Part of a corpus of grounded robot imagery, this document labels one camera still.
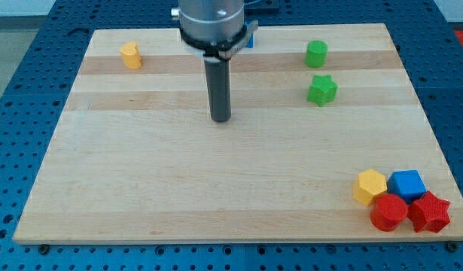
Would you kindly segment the blue block behind arm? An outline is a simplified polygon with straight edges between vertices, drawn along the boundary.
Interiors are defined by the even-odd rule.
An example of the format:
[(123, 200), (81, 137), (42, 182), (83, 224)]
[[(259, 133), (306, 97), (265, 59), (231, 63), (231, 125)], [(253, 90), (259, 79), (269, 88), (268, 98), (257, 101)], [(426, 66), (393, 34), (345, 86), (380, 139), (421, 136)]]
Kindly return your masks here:
[(254, 46), (254, 28), (252, 27), (251, 23), (245, 22), (245, 27), (246, 27), (246, 34), (245, 34), (245, 40), (246, 48), (253, 48)]

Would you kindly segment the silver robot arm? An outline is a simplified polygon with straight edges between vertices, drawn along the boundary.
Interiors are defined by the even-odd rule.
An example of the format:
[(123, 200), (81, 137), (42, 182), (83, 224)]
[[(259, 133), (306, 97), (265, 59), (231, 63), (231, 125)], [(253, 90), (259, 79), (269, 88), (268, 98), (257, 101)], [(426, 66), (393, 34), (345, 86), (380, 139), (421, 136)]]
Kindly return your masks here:
[(243, 0), (178, 0), (180, 28), (198, 41), (221, 42), (244, 26)]

